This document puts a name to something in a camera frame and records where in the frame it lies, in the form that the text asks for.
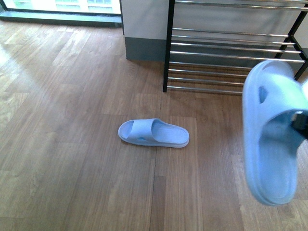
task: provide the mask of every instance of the black metal frame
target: black metal frame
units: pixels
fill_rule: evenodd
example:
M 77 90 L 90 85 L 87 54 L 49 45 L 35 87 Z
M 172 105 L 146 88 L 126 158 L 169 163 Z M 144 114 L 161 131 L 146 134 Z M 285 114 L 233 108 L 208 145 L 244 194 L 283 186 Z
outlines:
M 284 42 L 293 42 L 295 43 L 294 44 L 294 48 L 297 50 L 297 51 L 300 51 L 300 57 L 302 58 L 302 60 L 305 61 L 305 63 L 300 67 L 300 69 L 298 70 L 298 72 L 295 74 L 295 80 L 298 80 L 301 75 L 304 73 L 304 71 L 307 69 L 308 67 L 308 56 L 307 54 L 303 51 L 302 47 L 299 45 L 298 41 L 295 39 L 294 35 L 296 33 L 296 31 L 298 30 L 299 26 L 301 25 L 301 23 L 303 22 L 304 18 L 306 17 L 307 15 L 307 12 L 301 12 L 299 14 L 299 16 L 297 17 L 295 23 L 293 24 L 291 30 L 289 31 L 288 33 L 288 36 Z M 287 46 L 285 45 L 282 45 L 280 47 L 280 50 L 285 50 L 287 48 Z M 275 58 L 276 59 L 279 59 L 281 58 L 282 56 L 282 53 L 277 53 Z
M 169 1 L 163 92 L 167 92 L 175 0 Z
M 30 9 L 13 9 L 13 8 L 7 8 L 3 0 L 0 0 L 1 5 L 4 4 L 4 10 L 5 11 L 11 11 L 11 12 L 24 12 L 24 13 L 51 13 L 51 14 L 57 14 L 57 13 L 63 13 L 63 14 L 78 14 L 78 15 L 86 15 L 86 16 L 121 16 L 120 13 L 88 13 L 88 12 L 68 12 L 68 11 L 44 11 L 44 10 L 30 10 Z
M 8 10 L 8 8 L 6 7 L 6 5 L 5 5 L 5 3 L 4 3 L 3 0 L 0 0 L 0 5 L 3 7 L 3 9 L 4 9 L 5 11 Z
M 173 16 L 174 16 L 174 8 L 175 8 L 175 0 L 169 0 L 169 12 L 168 12 L 168 25 L 167 25 L 167 43 L 166 43 L 166 54 L 165 54 L 165 67 L 164 67 L 164 82 L 163 82 L 163 92 L 167 91 L 168 84 L 168 74 L 169 74 L 169 63 L 170 63 L 170 53 L 171 53 L 171 41 L 172 41 L 172 30 L 173 30 Z M 307 11 L 301 11 L 299 16 L 297 17 L 295 23 L 293 24 L 290 32 L 288 33 L 288 37 L 285 38 L 284 42 L 291 42 L 294 49 L 296 51 L 300 51 L 300 58 L 303 60 L 302 66 L 299 68 L 298 72 L 295 74 L 295 80 L 298 80 L 300 76 L 304 73 L 304 71 L 308 68 L 308 56 L 303 51 L 298 41 L 295 39 L 294 35 L 300 24 L 303 22 L 304 18 L 307 15 Z M 281 51 L 286 50 L 287 45 L 282 45 L 280 47 Z M 275 58 L 279 59 L 282 56 L 282 52 L 276 54 Z
M 120 0 L 120 10 L 121 10 L 121 21 L 122 21 L 123 35 L 125 35 L 125 33 L 124 33 L 124 22 L 123 22 L 123 11 L 122 11 L 122 0 Z

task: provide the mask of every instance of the metal rack bar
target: metal rack bar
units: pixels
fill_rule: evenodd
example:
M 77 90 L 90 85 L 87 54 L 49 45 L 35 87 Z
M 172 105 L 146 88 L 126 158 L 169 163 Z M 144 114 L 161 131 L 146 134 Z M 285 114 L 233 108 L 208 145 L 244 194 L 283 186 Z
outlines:
M 232 8 L 251 8 L 251 9 L 263 9 L 263 10 L 308 11 L 307 7 L 295 7 L 295 6 L 260 6 L 260 5 L 250 5 L 250 4 L 205 3 L 199 1 L 179 1 L 179 0 L 175 1 L 175 3 L 202 5 L 202 6 L 232 7 Z
M 176 86 L 168 86 L 168 89 L 177 89 L 177 90 L 194 90 L 194 91 L 205 91 L 211 93 L 225 93 L 225 94 L 237 94 L 241 95 L 241 91 L 234 91 L 234 90 L 217 90 L 217 89 L 205 89 L 205 88 L 188 88 L 188 87 L 176 87 Z
M 169 69 L 171 73 L 188 74 L 188 75 L 220 75 L 220 76 L 232 76 L 232 77 L 247 77 L 247 75 L 239 75 L 232 73 L 223 72 L 211 72 L 211 71 L 191 71 L 191 70 L 180 70 L 180 69 Z
M 261 51 L 261 52 L 293 53 L 293 54 L 300 54 L 301 53 L 301 51 L 285 51 L 285 50 L 281 51 L 281 50 L 274 50 L 274 49 L 229 47 L 229 46 L 206 45 L 206 44 L 191 44 L 191 43 L 179 43 L 179 42 L 172 42 L 171 45 L 183 46 L 183 47 L 202 47 L 202 48 L 228 49 L 228 50 L 238 50 L 238 51 Z
M 246 60 L 276 60 L 275 58 L 261 58 L 261 57 L 248 57 L 248 56 L 237 56 L 237 55 L 221 55 L 221 54 L 208 54 L 208 53 L 195 53 L 195 52 L 181 52 L 181 51 L 170 51 L 171 54 L 179 55 L 198 55 L 206 57 L 217 57 L 217 58 L 229 58 L 229 59 L 246 59 Z M 280 61 L 289 63 L 305 63 L 304 60 L 294 60 L 294 59 L 280 59 Z
M 208 83 L 208 84 L 226 84 L 237 87 L 244 86 L 244 83 L 236 83 L 229 81 L 218 81 L 218 80 L 209 80 L 209 79 L 196 79 L 196 78 L 178 78 L 178 77 L 168 77 L 169 80 L 179 81 L 179 82 L 198 82 L 198 83 Z
M 299 14 L 299 16 L 297 17 L 296 21 L 294 22 L 292 28 L 290 29 L 289 33 L 288 33 L 288 37 L 285 38 L 284 42 L 289 42 L 290 41 L 290 37 L 294 36 L 295 32 L 297 31 L 297 29 L 299 28 L 299 26 L 301 25 L 301 23 L 303 22 L 304 18 L 306 17 L 307 12 L 301 12 Z M 285 50 L 287 47 L 285 45 L 282 45 L 279 49 L 280 50 Z M 278 53 L 276 54 L 275 58 L 279 59 L 281 58 L 282 54 Z
M 213 33 L 213 34 L 228 34 L 228 35 L 268 36 L 268 37 L 281 37 L 281 38 L 289 37 L 289 35 L 245 33 L 245 32 L 226 32 L 226 31 L 216 31 L 216 30 L 196 30 L 196 29 L 186 29 L 186 28 L 173 28 L 172 30 L 174 30 L 174 31 L 187 31 L 187 32 Z
M 167 89 L 174 90 L 193 90 L 193 91 L 204 91 L 211 93 L 226 93 L 226 94 L 242 94 L 240 91 L 233 90 L 218 90 L 218 89 L 205 89 L 205 88 L 193 88 L 193 87 L 180 87 L 180 86 L 168 86 L 168 80 L 172 82 L 187 82 L 187 83 L 200 83 L 200 84 L 221 84 L 221 85 L 229 85 L 229 86 L 243 86 L 244 84 L 241 82 L 231 82 L 231 81 L 221 81 L 221 80 L 211 80 L 211 79 L 199 79 L 199 78 L 189 78 L 189 77 L 168 77 L 169 73 L 175 74 L 187 74 L 187 75 L 196 75 L 196 76 L 207 76 L 207 75 L 216 75 L 222 77 L 235 77 L 242 78 L 247 75 L 238 75 L 232 73 L 224 73 L 222 72 L 212 72 L 204 70 L 189 70 L 188 66 L 197 66 L 200 68 L 206 67 L 218 67 L 218 68 L 231 68 L 238 69 L 241 71 L 250 71 L 250 67 L 242 67 L 242 66 L 227 66 L 227 65 L 216 65 L 216 64 L 194 64 L 194 63 L 186 63 L 186 62 L 173 62 L 170 61 L 170 55 L 192 55 L 192 56 L 205 56 L 205 57 L 216 57 L 216 58 L 226 58 L 226 59 L 243 59 L 243 60 L 255 60 L 255 61 L 264 61 L 264 60 L 276 60 L 277 58 L 281 58 L 281 55 L 284 53 L 289 54 L 298 54 L 301 60 L 296 59 L 280 59 L 284 62 L 290 63 L 300 63 L 302 64 L 301 68 L 295 75 L 295 79 L 303 74 L 303 72 L 308 68 L 308 56 L 305 54 L 297 40 L 294 38 L 294 34 L 297 31 L 298 27 L 301 25 L 303 19 L 306 17 L 308 12 L 308 0 L 240 0 L 247 2 L 255 2 L 252 4 L 237 4 L 237 3 L 206 3 L 199 1 L 186 1 L 186 0 L 169 0 L 169 13 L 168 13 L 168 26 L 167 26 L 167 49 L 166 49 L 166 60 L 165 69 L 164 69 L 164 87 L 163 91 L 166 92 Z M 297 5 L 261 5 L 262 2 L 271 2 L 271 3 L 294 3 Z M 202 5 L 209 7 L 232 7 L 232 8 L 250 8 L 250 9 L 264 9 L 264 10 L 289 10 L 289 11 L 300 11 L 298 18 L 293 24 L 290 32 L 287 35 L 280 34 L 262 34 L 262 33 L 245 33 L 245 32 L 227 32 L 227 31 L 213 31 L 213 30 L 201 30 L 201 29 L 188 29 L 188 28 L 173 28 L 173 16 L 175 4 L 190 4 L 190 5 Z M 299 4 L 305 4 L 304 7 L 298 7 Z M 255 41 L 248 39 L 232 39 L 232 38 L 214 38 L 214 37 L 203 37 L 203 36 L 189 36 L 189 35 L 173 35 L 172 32 L 193 32 L 196 33 L 211 33 L 211 34 L 226 34 L 226 35 L 241 35 L 241 36 L 263 36 L 263 37 L 271 37 L 271 38 L 284 38 L 283 42 L 280 41 Z M 215 41 L 216 44 L 207 44 L 203 40 Z M 279 49 L 276 48 L 262 48 L 262 47 L 247 47 L 249 44 L 263 44 L 266 47 L 270 45 L 280 45 Z M 295 51 L 286 50 L 286 48 L 292 45 Z M 202 52 L 183 52 L 174 50 L 176 47 L 196 47 L 196 48 L 213 48 L 213 49 L 225 49 L 225 50 L 236 50 L 236 51 L 253 51 L 253 52 L 271 52 L 276 53 L 275 58 L 263 58 L 263 57 L 250 57 L 250 56 L 240 56 L 240 55 L 226 55 L 226 54 L 213 54 L 213 53 L 202 53 Z
M 227 66 L 227 65 L 215 65 L 215 64 L 194 64 L 194 63 L 185 63 L 185 62 L 169 62 L 170 64 L 175 65 L 194 65 L 194 66 L 202 66 L 202 67 L 219 67 L 219 68 L 232 68 L 232 69 L 242 69 L 246 71 L 250 71 L 251 67 L 246 66 Z
M 273 2 L 273 3 L 308 3 L 307 0 L 233 0 L 233 1 L 259 1 L 259 2 Z
M 187 35 L 172 35 L 174 38 L 180 39 L 200 39 L 200 40 L 214 40 L 214 41 L 226 41 L 226 42 L 242 42 L 242 43 L 254 43 L 254 44 L 276 44 L 276 45 L 294 45 L 292 42 L 270 42 L 270 41 L 252 41 L 243 39 L 232 38 L 214 38 L 214 37 L 202 37 L 202 36 L 187 36 Z

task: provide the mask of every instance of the white wall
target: white wall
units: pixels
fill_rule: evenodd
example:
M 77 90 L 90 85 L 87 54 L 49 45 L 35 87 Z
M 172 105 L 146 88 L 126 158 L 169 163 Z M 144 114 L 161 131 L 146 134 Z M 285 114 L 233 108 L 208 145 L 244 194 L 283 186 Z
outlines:
M 122 0 L 125 37 L 166 39 L 168 0 Z
M 298 31 L 295 33 L 295 38 L 303 48 L 308 48 L 308 16 L 305 17 Z
M 168 0 L 122 0 L 125 36 L 166 39 L 168 3 Z M 286 34 L 297 15 L 298 12 L 292 11 L 177 5 L 174 27 Z M 308 48 L 307 35 L 308 17 L 295 34 L 303 48 Z

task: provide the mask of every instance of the rack leg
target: rack leg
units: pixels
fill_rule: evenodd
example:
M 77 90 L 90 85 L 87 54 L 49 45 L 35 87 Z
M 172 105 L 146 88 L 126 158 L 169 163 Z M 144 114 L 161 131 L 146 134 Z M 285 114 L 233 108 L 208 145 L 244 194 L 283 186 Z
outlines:
M 169 1 L 163 92 L 167 92 L 175 0 Z
M 304 73 L 307 67 L 308 67 L 308 59 L 306 59 L 306 62 L 301 66 L 301 68 L 295 74 L 295 80 L 298 80 L 301 77 L 301 75 Z
M 297 29 L 299 28 L 299 26 L 300 26 L 301 23 L 303 22 L 303 20 L 304 20 L 304 18 L 306 17 L 306 15 L 307 15 L 307 12 L 301 12 L 301 13 L 299 14 L 299 16 L 297 17 L 295 23 L 293 24 L 293 26 L 292 26 L 290 32 L 288 33 L 288 36 L 289 36 L 289 37 L 286 38 L 286 39 L 284 40 L 284 42 L 290 42 L 290 37 L 294 36 L 295 32 L 297 31 Z M 286 45 L 282 45 L 282 46 L 280 47 L 280 50 L 284 51 L 286 48 L 287 48 Z M 275 59 L 279 59 L 279 58 L 281 58 L 281 56 L 282 56 L 282 53 L 277 53 L 276 56 L 275 56 Z

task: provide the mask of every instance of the gray baseboard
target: gray baseboard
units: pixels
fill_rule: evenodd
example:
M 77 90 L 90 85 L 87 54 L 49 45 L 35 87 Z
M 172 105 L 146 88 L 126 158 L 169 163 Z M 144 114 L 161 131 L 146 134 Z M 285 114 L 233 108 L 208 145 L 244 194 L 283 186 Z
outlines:
M 129 60 L 164 61 L 166 40 L 125 37 L 126 58 Z

